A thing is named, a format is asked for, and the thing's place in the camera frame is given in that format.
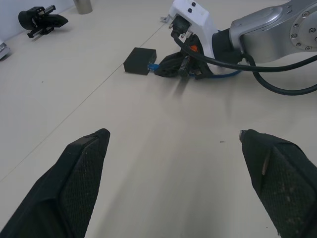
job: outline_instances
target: white table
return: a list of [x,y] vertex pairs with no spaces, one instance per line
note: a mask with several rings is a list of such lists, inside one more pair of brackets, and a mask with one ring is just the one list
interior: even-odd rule
[[[282,3],[200,1],[220,29]],[[36,42],[8,41],[13,55],[0,64],[0,229],[67,144],[104,127],[111,138],[86,237],[278,237],[251,186],[239,131],[291,140],[317,164],[316,93],[277,95],[246,72],[190,80],[183,90],[179,79],[125,73],[120,65],[133,47],[156,49],[157,62],[179,50],[159,22],[170,4],[98,1],[93,14],[65,12],[69,24]],[[316,83],[315,72],[311,64],[264,76],[303,88]]]

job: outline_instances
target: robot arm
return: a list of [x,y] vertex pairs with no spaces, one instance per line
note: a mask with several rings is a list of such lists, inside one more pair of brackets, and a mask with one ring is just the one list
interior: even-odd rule
[[262,9],[233,21],[230,29],[222,34],[218,33],[210,13],[197,2],[175,0],[167,17],[173,19],[173,29],[178,16],[190,25],[187,33],[180,35],[197,35],[204,55],[210,58],[221,60],[222,53],[238,51],[251,55],[257,63],[264,63],[297,52],[317,51],[316,0],[292,0]]

